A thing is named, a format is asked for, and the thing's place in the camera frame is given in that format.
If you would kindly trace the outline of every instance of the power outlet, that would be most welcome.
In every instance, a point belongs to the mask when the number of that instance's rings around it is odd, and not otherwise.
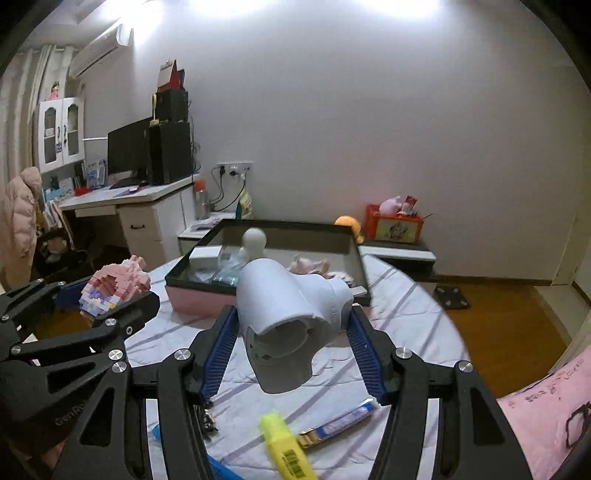
[[[235,171],[239,175],[252,171],[251,161],[221,161],[217,164],[218,167],[225,167],[226,175],[230,175],[231,172]]]

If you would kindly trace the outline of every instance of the pink jacket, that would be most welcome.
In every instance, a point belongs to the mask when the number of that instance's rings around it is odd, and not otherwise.
[[[35,201],[41,196],[41,174],[37,167],[25,168],[8,183],[0,208],[0,254],[4,260],[8,288],[26,285],[37,244]]]

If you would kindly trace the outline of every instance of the pink pillow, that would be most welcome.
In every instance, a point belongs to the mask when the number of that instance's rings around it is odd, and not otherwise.
[[[589,401],[591,346],[554,374],[498,400],[534,480],[548,480],[570,453],[566,421]],[[576,427],[580,432],[580,422]]]

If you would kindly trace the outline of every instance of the black speaker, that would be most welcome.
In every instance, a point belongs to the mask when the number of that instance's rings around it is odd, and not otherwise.
[[[160,121],[188,122],[189,94],[182,88],[156,93],[156,118]]]
[[[187,122],[166,122],[150,127],[148,181],[165,185],[193,173],[191,128]]]

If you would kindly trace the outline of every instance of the bed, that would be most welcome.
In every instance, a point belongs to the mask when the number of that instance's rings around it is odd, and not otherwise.
[[[176,261],[151,272],[152,291],[161,300],[157,317],[126,342],[133,367],[160,362],[178,348],[188,347],[195,335],[212,326],[215,319],[195,318],[175,312],[164,288],[164,276]],[[372,291],[371,323],[388,332],[397,346],[410,348],[425,361],[453,366],[469,359],[454,324],[417,283],[381,260],[363,257]],[[278,412],[292,431],[318,426],[368,397],[361,374],[343,333],[313,360],[313,376],[297,390],[279,395],[261,391],[246,358],[242,339],[236,342],[211,414],[219,432],[206,442],[208,454],[245,480],[280,479],[267,455],[258,429],[259,418]],[[438,400],[430,400],[426,435],[418,479],[431,478],[437,443]],[[147,405],[148,431],[158,423],[157,402]],[[322,480],[362,479],[369,476],[389,407],[342,433],[326,445],[307,451]],[[150,458],[155,480],[166,479],[158,440],[149,435]]]

